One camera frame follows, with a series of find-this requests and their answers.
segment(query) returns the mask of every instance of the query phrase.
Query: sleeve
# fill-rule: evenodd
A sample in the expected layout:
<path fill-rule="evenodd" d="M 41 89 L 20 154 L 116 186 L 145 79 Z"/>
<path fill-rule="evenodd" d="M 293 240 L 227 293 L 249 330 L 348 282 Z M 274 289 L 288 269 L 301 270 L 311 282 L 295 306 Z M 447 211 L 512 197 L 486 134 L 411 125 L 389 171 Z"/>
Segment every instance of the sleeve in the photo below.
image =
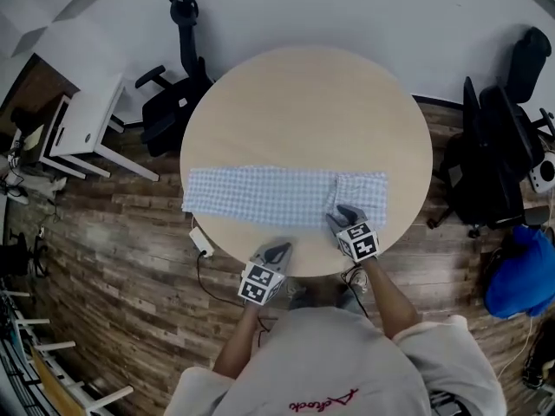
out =
<path fill-rule="evenodd" d="M 183 372 L 164 416 L 211 416 L 235 380 L 202 367 Z"/>
<path fill-rule="evenodd" d="M 418 369 L 429 393 L 452 394 L 472 416 L 506 415 L 501 385 L 464 317 L 423 322 L 399 333 L 394 342 Z"/>

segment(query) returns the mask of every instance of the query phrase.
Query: round table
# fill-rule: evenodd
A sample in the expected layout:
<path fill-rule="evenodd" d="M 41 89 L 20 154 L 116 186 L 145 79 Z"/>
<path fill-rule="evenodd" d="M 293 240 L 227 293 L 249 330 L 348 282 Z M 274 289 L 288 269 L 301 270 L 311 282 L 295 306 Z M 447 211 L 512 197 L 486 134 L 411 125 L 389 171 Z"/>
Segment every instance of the round table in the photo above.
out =
<path fill-rule="evenodd" d="M 385 69 L 340 49 L 283 48 L 224 75 L 189 120 L 180 156 L 184 190 L 191 168 L 244 165 L 387 173 L 387 225 L 378 231 L 384 251 L 421 209 L 432 145 L 415 100 Z M 195 219 L 242 262 L 274 237 L 292 237 L 289 276 L 324 276 L 352 265 L 324 231 L 206 214 Z"/>

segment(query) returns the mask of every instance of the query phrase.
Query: white wall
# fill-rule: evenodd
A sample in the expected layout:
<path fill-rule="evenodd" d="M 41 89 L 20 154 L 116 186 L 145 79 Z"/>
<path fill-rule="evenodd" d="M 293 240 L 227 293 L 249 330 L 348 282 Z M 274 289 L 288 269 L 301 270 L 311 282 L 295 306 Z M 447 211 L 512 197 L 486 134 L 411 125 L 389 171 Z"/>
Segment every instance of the white wall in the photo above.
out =
<path fill-rule="evenodd" d="M 461 101 L 470 75 L 491 83 L 506 45 L 530 25 L 555 47 L 555 20 L 533 0 L 198 0 L 198 50 L 218 77 L 262 51 L 291 44 L 345 48 L 380 63 L 413 94 Z M 77 86 L 159 64 L 183 74 L 177 26 L 167 0 L 98 0 L 55 23 L 36 52 Z M 555 57 L 528 104 L 555 110 Z"/>

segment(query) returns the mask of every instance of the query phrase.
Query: forearm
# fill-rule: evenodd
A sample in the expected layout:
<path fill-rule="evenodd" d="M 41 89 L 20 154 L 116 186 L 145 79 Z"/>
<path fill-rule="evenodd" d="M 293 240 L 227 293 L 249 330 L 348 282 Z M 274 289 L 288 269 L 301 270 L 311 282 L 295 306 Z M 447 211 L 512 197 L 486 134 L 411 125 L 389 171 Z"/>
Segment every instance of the forearm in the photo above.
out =
<path fill-rule="evenodd" d="M 421 316 L 415 306 L 391 282 L 376 259 L 371 257 L 363 261 L 362 267 L 368 274 L 386 337 L 392 339 L 403 329 L 421 322 Z"/>
<path fill-rule="evenodd" d="M 237 379 L 251 359 L 252 337 L 257 329 L 259 307 L 248 302 L 235 331 L 219 353 L 212 371 Z"/>

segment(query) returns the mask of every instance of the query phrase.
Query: checkered cloth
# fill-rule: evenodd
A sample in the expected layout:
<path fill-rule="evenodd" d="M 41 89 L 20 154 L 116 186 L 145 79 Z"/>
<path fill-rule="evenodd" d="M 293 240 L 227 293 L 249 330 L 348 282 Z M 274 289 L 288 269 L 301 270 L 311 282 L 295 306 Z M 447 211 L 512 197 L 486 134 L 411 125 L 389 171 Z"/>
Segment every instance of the checkered cloth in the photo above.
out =
<path fill-rule="evenodd" d="M 189 173 L 183 211 L 279 227 L 321 228 L 336 205 L 361 208 L 379 230 L 386 223 L 383 172 L 297 170 L 275 166 L 197 168 Z"/>

